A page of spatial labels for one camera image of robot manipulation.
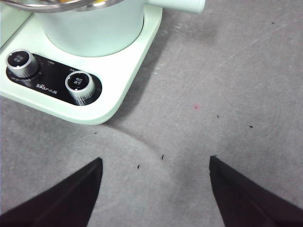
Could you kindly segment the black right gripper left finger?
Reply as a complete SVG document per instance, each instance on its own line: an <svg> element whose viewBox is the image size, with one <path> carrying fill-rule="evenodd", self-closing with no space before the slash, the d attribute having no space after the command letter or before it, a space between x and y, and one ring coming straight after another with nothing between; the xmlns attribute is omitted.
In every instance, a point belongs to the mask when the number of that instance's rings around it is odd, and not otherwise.
<svg viewBox="0 0 303 227"><path fill-rule="evenodd" d="M98 198L102 159L0 216L2 227L85 227Z"/></svg>

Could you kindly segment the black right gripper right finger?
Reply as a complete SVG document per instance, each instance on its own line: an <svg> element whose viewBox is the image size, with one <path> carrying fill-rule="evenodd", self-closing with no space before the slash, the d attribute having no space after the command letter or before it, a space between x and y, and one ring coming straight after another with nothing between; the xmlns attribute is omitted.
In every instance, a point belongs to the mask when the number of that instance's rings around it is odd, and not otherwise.
<svg viewBox="0 0 303 227"><path fill-rule="evenodd" d="M303 210L210 157L213 194L227 227L301 227Z"/></svg>

